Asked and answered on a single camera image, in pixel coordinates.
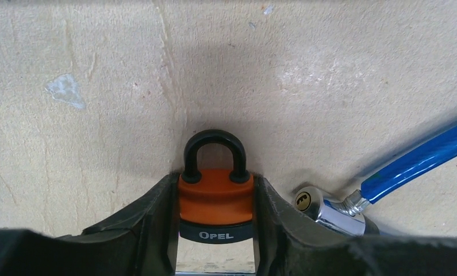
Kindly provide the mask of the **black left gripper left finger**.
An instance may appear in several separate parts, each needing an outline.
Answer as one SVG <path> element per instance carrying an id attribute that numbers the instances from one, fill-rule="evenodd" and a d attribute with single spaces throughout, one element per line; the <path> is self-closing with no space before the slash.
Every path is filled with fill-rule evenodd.
<path id="1" fill-rule="evenodd" d="M 80 235 L 0 229 L 0 275 L 174 275 L 178 178 L 177 173 L 164 176 Z"/>

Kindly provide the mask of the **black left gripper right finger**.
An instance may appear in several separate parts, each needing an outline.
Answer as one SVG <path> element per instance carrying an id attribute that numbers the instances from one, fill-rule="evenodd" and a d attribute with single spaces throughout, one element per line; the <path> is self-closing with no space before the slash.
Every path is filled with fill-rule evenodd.
<path id="1" fill-rule="evenodd" d="M 254 179 L 257 275 L 457 275 L 457 237 L 344 236 Z"/>

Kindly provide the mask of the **orange black padlock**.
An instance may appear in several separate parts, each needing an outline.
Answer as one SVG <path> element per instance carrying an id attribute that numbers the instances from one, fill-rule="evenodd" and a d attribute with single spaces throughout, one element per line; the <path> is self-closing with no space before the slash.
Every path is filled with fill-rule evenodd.
<path id="1" fill-rule="evenodd" d="M 232 154 L 231 169 L 198 168 L 198 151 L 223 145 Z M 180 237 L 203 244 L 232 244 L 251 239 L 254 175 L 247 170 L 246 152 L 233 134 L 208 129 L 192 136 L 183 153 L 178 178 Z"/>

